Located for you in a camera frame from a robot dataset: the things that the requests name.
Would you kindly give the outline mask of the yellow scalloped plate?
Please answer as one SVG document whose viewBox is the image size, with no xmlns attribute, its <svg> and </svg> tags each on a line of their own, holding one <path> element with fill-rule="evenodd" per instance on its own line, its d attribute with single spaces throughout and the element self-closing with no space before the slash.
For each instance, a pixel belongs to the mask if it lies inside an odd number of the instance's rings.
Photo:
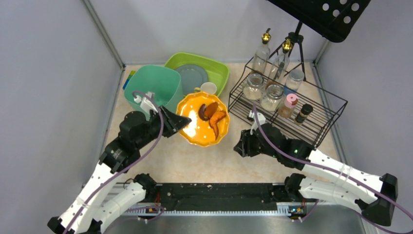
<svg viewBox="0 0 413 234">
<path fill-rule="evenodd" d="M 220 117 L 216 123 L 217 131 L 210 126 L 209 121 L 204 121 L 199 117 L 200 107 L 202 105 L 207 107 L 213 103 L 217 103 L 217 112 L 225 113 L 225 116 Z M 191 119 L 191 122 L 180 131 L 180 135 L 190 144 L 201 147 L 216 145 L 229 132 L 230 116 L 227 106 L 216 95 L 206 92 L 189 94 L 179 102 L 176 114 Z"/>
</svg>

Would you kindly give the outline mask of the teal trash bin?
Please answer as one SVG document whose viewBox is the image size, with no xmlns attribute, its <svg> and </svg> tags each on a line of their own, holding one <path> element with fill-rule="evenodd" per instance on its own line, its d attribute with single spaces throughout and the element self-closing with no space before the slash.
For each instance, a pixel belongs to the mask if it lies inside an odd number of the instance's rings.
<svg viewBox="0 0 413 234">
<path fill-rule="evenodd" d="M 140 104 L 134 101 L 133 91 L 142 93 L 154 93 L 153 100 L 158 106 L 165 106 L 169 111 L 175 113 L 178 103 L 184 98 L 181 76 L 175 70 L 158 65 L 145 65 L 138 69 L 130 78 L 125 90 L 124 97 L 130 106 L 145 114 L 146 119 L 150 116 L 142 110 Z"/>
</svg>

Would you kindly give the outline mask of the glass jar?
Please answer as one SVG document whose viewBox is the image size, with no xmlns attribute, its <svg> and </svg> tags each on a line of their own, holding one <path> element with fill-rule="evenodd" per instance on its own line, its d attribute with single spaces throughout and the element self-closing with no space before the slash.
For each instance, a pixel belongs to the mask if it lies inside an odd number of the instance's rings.
<svg viewBox="0 0 413 234">
<path fill-rule="evenodd" d="M 278 105 L 280 104 L 282 98 L 282 86 L 278 84 L 270 84 L 261 97 L 260 104 L 265 110 L 273 112 L 278 108 Z"/>
<path fill-rule="evenodd" d="M 263 94 L 264 79 L 258 73 L 249 74 L 243 84 L 243 94 L 249 100 L 259 100 Z"/>
</svg>

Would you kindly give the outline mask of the yellow and white mug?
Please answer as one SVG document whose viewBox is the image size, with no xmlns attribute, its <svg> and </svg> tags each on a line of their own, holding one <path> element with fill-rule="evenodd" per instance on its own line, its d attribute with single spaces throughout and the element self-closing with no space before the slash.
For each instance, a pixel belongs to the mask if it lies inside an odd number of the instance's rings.
<svg viewBox="0 0 413 234">
<path fill-rule="evenodd" d="M 206 92 L 215 95 L 217 93 L 217 86 L 213 82 L 205 82 L 200 87 L 195 87 L 194 92 Z"/>
</svg>

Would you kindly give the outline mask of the grey-blue plate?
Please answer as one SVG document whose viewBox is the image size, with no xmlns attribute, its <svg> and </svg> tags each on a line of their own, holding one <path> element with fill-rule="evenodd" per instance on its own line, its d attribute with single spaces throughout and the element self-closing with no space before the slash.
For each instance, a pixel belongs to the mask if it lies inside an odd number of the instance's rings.
<svg viewBox="0 0 413 234">
<path fill-rule="evenodd" d="M 208 74 L 204 68 L 196 64 L 185 64 L 177 67 L 176 72 L 181 76 L 181 83 L 184 96 L 194 92 L 195 88 L 200 88 L 208 82 Z"/>
</svg>

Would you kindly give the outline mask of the pink lid spice jar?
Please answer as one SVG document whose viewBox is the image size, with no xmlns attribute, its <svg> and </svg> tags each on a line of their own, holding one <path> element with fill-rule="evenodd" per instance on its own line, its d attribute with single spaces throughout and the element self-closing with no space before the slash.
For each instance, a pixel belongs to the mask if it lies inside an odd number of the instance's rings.
<svg viewBox="0 0 413 234">
<path fill-rule="evenodd" d="M 290 118 L 299 101 L 296 94 L 288 94 L 278 108 L 278 114 L 283 118 Z"/>
</svg>

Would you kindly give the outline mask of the black lid spice jar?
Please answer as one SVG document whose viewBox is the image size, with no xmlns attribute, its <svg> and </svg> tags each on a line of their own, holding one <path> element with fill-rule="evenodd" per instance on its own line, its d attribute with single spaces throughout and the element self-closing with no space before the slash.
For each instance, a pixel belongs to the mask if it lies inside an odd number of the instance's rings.
<svg viewBox="0 0 413 234">
<path fill-rule="evenodd" d="M 304 104 L 295 117 L 294 121 L 296 125 L 301 125 L 307 119 L 307 117 L 313 112 L 313 106 L 310 104 Z"/>
</svg>

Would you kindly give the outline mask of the silver lid blue label jar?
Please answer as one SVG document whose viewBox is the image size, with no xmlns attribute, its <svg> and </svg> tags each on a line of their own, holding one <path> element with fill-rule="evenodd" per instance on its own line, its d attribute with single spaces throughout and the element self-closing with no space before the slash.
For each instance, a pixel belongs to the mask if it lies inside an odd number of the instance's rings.
<svg viewBox="0 0 413 234">
<path fill-rule="evenodd" d="M 292 70 L 288 78 L 285 81 L 283 87 L 283 94 L 287 96 L 288 94 L 295 94 L 299 89 L 300 85 L 302 84 L 305 78 L 305 74 L 302 70 L 294 69 Z"/>
</svg>

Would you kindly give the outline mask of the gold top oil bottle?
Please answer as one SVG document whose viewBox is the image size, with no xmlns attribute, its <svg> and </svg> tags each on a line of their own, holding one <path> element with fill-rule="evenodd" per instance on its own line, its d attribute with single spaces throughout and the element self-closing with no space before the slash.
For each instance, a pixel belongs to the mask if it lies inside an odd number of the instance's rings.
<svg viewBox="0 0 413 234">
<path fill-rule="evenodd" d="M 287 38 L 282 44 L 282 52 L 278 54 L 272 62 L 273 65 L 268 76 L 269 80 L 267 86 L 276 84 L 276 81 L 278 81 L 282 77 L 282 74 L 285 72 L 290 63 L 288 54 L 292 50 L 292 48 L 293 45 L 291 43 L 291 40 Z"/>
<path fill-rule="evenodd" d="M 263 75 L 266 69 L 267 61 L 270 55 L 269 42 L 271 28 L 267 28 L 266 32 L 261 36 L 261 44 L 257 48 L 252 60 L 252 74 Z"/>
</svg>

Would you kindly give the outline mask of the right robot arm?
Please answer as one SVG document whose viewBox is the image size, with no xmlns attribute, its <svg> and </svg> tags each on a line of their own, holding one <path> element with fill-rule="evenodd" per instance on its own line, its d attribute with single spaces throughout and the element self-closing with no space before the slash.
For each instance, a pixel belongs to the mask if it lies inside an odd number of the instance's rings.
<svg viewBox="0 0 413 234">
<path fill-rule="evenodd" d="M 391 201 L 397 200 L 397 178 L 391 174 L 377 176 L 357 170 L 301 139 L 287 138 L 268 123 L 242 130 L 233 150 L 242 157 L 268 155 L 285 167 L 328 180 L 321 182 L 301 174 L 291 175 L 285 187 L 293 198 L 334 201 L 372 223 L 386 227 L 392 223 L 394 204 Z"/>
</svg>

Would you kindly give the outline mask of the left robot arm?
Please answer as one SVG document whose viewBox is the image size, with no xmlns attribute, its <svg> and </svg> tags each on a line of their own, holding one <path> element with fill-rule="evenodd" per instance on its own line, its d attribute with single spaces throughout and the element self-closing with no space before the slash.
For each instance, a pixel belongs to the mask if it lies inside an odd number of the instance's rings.
<svg viewBox="0 0 413 234">
<path fill-rule="evenodd" d="M 102 234 L 125 211 L 143 201 L 156 183 L 146 174 L 137 176 L 127 188 L 105 201 L 113 186 L 134 163 L 147 153 L 140 150 L 147 144 L 158 143 L 161 137 L 170 137 L 191 123 L 164 106 L 144 113 L 132 111 L 119 125 L 119 134 L 104 149 L 95 170 L 72 205 L 60 216 L 52 217 L 47 226 L 56 234 Z"/>
</svg>

